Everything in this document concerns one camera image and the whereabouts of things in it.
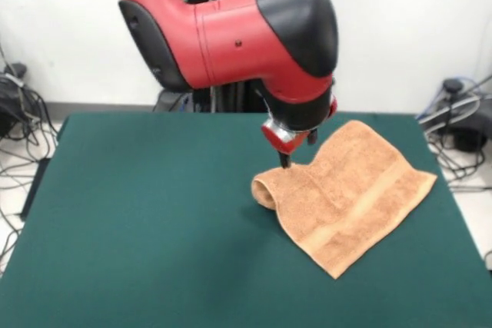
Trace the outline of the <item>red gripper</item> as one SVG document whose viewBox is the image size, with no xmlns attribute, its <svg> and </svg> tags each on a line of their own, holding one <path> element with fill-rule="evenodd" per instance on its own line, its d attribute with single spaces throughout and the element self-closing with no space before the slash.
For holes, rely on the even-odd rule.
<svg viewBox="0 0 492 328">
<path fill-rule="evenodd" d="M 283 169 L 291 167 L 290 154 L 306 138 L 310 146 L 317 142 L 319 126 L 337 110 L 334 95 L 320 95 L 313 101 L 300 104 L 290 104 L 268 95 L 264 97 L 264 103 L 268 117 L 261 130 L 271 146 L 279 152 Z"/>
</svg>

